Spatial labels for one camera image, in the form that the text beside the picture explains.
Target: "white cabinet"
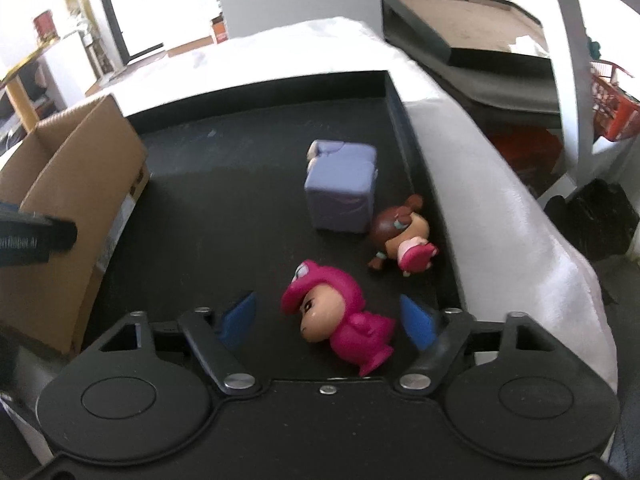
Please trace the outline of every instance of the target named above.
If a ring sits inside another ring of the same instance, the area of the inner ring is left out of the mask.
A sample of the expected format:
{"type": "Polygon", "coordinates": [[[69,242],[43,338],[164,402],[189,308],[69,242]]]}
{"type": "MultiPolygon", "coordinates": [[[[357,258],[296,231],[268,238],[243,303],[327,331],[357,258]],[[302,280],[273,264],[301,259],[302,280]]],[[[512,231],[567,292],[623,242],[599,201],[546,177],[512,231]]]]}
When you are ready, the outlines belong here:
{"type": "Polygon", "coordinates": [[[79,32],[73,32],[54,44],[40,58],[47,65],[54,88],[49,88],[61,110],[85,98],[96,82],[94,69],[82,44],[79,32]]]}
{"type": "Polygon", "coordinates": [[[215,0],[154,0],[159,15],[165,50],[211,35],[210,20],[215,18],[215,0]]]}

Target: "red basket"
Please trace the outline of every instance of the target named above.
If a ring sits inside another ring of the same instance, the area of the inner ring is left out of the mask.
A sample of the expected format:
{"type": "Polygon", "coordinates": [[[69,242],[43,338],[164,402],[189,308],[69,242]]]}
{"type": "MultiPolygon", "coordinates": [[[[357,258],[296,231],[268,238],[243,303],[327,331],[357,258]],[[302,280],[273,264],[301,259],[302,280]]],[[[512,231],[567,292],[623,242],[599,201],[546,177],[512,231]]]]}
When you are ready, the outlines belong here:
{"type": "Polygon", "coordinates": [[[618,70],[633,77],[624,68],[610,61],[591,62],[591,93],[595,100],[593,129],[596,135],[612,142],[640,133],[640,103],[627,97],[618,88],[618,70]]]}

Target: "yellow pole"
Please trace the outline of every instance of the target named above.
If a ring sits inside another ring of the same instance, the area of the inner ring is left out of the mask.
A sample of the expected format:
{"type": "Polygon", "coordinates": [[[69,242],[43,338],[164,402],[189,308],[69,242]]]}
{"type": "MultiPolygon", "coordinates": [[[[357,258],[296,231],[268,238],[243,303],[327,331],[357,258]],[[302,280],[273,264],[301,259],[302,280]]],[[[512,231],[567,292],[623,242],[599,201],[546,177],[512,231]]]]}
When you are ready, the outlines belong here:
{"type": "Polygon", "coordinates": [[[18,76],[6,84],[6,94],[9,96],[9,101],[11,101],[24,129],[30,134],[38,123],[38,114],[18,76]]]}

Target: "brown doll hair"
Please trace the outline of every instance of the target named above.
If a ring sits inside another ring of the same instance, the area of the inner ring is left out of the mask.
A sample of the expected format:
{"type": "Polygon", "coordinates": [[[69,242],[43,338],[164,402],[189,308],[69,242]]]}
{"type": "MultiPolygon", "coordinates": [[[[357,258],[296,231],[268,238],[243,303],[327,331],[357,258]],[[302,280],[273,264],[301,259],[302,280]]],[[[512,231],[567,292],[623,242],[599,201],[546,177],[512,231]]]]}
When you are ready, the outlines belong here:
{"type": "MultiPolygon", "coordinates": [[[[369,237],[377,250],[384,253],[385,243],[397,237],[409,225],[411,225],[411,213],[417,213],[422,209],[424,201],[417,194],[411,195],[401,206],[393,206],[379,213],[371,224],[369,237]]],[[[376,256],[369,262],[369,267],[373,269],[382,268],[384,258],[376,256]]]]}

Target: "label on box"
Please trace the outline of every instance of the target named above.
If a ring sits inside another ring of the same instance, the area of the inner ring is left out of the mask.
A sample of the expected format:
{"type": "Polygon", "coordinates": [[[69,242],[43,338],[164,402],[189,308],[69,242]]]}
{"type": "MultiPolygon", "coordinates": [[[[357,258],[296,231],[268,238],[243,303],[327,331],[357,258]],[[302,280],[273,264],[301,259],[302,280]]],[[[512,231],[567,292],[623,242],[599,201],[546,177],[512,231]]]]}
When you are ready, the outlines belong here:
{"type": "Polygon", "coordinates": [[[130,195],[127,195],[120,206],[120,210],[118,211],[116,218],[113,220],[113,224],[111,224],[111,229],[109,230],[107,239],[104,241],[104,246],[102,247],[102,253],[98,257],[98,262],[96,263],[97,267],[102,272],[106,272],[107,270],[107,266],[113,256],[113,251],[116,249],[116,244],[118,243],[118,240],[120,240],[120,235],[122,234],[122,231],[124,231],[124,226],[127,224],[127,220],[129,220],[135,205],[136,201],[133,200],[130,195]]]}

